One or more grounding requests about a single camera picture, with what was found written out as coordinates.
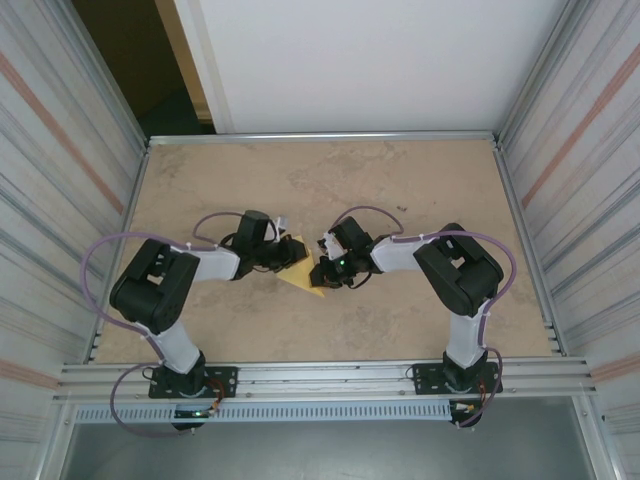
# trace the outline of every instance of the corrugated metal wall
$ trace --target corrugated metal wall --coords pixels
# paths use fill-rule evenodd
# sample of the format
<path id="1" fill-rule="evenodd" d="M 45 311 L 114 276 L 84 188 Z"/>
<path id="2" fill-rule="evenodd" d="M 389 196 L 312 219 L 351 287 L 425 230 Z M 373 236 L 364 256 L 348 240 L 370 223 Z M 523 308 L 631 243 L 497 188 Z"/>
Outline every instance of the corrugated metal wall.
<path id="1" fill-rule="evenodd" d="M 65 2 L 0 2 L 0 478 L 33 467 L 63 362 L 95 328 L 84 250 L 119 231 L 141 132 Z M 93 291 L 112 260 L 91 263 Z"/>
<path id="2" fill-rule="evenodd" d="M 640 475 L 640 1 L 592 2 L 505 151 L 571 354 Z"/>

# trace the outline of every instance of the open doorway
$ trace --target open doorway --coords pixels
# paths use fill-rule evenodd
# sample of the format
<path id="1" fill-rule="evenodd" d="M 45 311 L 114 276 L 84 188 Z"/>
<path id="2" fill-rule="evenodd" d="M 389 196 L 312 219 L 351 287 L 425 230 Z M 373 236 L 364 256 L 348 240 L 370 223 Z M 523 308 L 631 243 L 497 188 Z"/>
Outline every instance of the open doorway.
<path id="1" fill-rule="evenodd" d="M 73 0 L 73 5 L 147 137 L 215 133 L 210 119 L 196 114 L 194 87 L 187 88 L 193 80 L 174 54 L 175 37 L 184 34 L 172 2 Z"/>

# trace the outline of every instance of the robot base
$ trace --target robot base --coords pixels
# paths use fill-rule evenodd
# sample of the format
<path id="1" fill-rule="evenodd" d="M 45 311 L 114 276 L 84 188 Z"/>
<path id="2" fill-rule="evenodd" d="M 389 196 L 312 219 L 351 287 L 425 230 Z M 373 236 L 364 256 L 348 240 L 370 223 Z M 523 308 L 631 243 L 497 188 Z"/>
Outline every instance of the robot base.
<path id="1" fill-rule="evenodd" d="M 209 385 L 208 379 L 216 379 L 224 387 L 224 398 L 236 396 L 238 384 L 237 367 L 205 366 L 204 376 L 200 380 L 190 381 L 189 375 L 176 374 L 165 367 L 153 369 L 149 386 L 149 398 L 211 398 L 218 394 Z"/>
<path id="2" fill-rule="evenodd" d="M 411 366 L 413 386 L 416 395 L 461 395 L 481 393 L 480 385 L 484 384 L 487 395 L 493 390 L 498 378 L 498 365 L 486 362 L 477 376 L 469 382 L 464 389 L 455 389 L 445 375 L 445 363 L 417 363 Z M 502 383 L 498 387 L 498 393 L 502 392 Z"/>

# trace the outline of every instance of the marble-patterned tabletop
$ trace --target marble-patterned tabletop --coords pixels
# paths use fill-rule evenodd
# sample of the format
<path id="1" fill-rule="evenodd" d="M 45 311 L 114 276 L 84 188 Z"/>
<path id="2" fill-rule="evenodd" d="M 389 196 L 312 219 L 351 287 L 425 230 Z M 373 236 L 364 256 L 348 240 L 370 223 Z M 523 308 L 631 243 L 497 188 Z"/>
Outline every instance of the marble-patterned tabletop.
<path id="1" fill-rule="evenodd" d="M 189 241 L 208 213 L 261 210 L 289 218 L 289 232 L 315 241 L 345 209 L 393 212 L 407 234 L 458 222 L 506 243 L 518 260 L 511 291 L 489 319 L 487 343 L 506 356 L 550 355 L 527 265 L 490 144 L 486 141 L 165 145 L 152 149 L 132 231 Z M 373 237 L 393 224 L 357 212 Z M 220 239 L 237 218 L 211 220 Z M 139 243 L 130 241 L 123 262 Z M 486 246 L 508 275 L 508 261 Z M 449 338 L 449 312 L 420 272 L 374 276 L 358 290 L 308 293 L 271 273 L 239 282 L 194 284 L 182 319 L 209 361 L 341 361 L 437 358 Z M 96 361 L 153 359 L 145 342 L 106 325 Z"/>

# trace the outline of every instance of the yellow triangle object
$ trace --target yellow triangle object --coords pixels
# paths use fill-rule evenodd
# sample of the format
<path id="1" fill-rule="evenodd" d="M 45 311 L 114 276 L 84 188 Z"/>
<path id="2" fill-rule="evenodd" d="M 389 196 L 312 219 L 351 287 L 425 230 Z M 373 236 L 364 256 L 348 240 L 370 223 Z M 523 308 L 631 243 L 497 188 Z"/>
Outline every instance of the yellow triangle object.
<path id="1" fill-rule="evenodd" d="M 302 235 L 298 235 L 295 239 L 304 243 Z M 276 277 L 280 280 L 284 280 L 285 282 L 289 282 L 296 287 L 300 287 L 307 292 L 315 293 L 316 295 L 324 298 L 324 293 L 322 293 L 321 288 L 311 286 L 309 274 L 311 273 L 311 270 L 313 270 L 315 264 L 313 263 L 313 257 L 311 256 L 311 252 L 309 251 L 306 243 L 304 243 L 304 247 L 307 249 L 307 258 L 300 260 L 292 267 L 276 273 Z"/>

